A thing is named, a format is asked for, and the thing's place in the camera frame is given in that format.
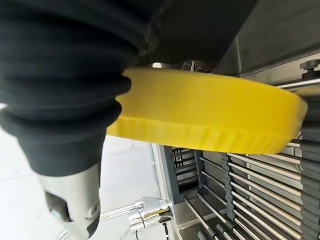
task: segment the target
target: yellow disc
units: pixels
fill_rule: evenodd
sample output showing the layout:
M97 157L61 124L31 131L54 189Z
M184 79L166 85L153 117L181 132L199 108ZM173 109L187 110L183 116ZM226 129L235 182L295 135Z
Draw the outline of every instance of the yellow disc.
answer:
M117 100L107 134L161 145L242 154L277 153L307 111L299 96L241 78L132 68L131 90Z

